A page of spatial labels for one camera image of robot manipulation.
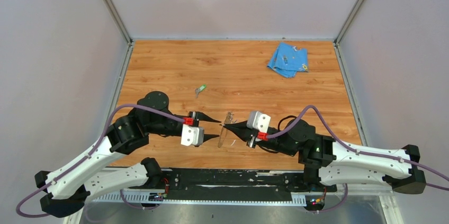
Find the key with green tag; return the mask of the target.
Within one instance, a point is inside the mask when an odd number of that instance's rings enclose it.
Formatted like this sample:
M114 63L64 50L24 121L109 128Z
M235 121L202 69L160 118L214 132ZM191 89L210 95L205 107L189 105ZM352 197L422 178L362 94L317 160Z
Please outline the key with green tag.
M196 89L195 89L195 98L198 98L198 97L199 97L199 94L200 94L201 92L203 92L205 89L206 89L206 85L205 85L205 84L203 84L203 85L201 85L200 87L196 88Z

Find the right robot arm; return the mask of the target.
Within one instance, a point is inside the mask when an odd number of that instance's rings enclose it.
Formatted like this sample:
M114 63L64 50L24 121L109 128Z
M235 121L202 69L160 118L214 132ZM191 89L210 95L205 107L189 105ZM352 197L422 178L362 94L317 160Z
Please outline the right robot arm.
M285 134L269 139L279 129L266 123L243 121L224 124L248 147L259 146L271 153L298 156L304 165L303 186L309 191L336 184L388 185L402 194L421 194L426 178L418 168L419 148L380 149L337 141L321 135L314 126L300 120Z

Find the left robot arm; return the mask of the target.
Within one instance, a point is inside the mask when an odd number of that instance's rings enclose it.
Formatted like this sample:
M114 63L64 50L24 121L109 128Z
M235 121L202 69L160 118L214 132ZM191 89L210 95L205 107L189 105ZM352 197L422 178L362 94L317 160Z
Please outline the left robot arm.
M161 167L149 157L120 171L101 174L107 165L147 145L151 134L180 137L183 146L195 147L213 138L199 125L201 121L212 122L211 117L200 111L173 114L163 92L150 92L128 108L127 115L110 117L99 139L68 164L35 175L37 187L45 192L40 199L45 215L69 216L97 197L128 187L168 187Z

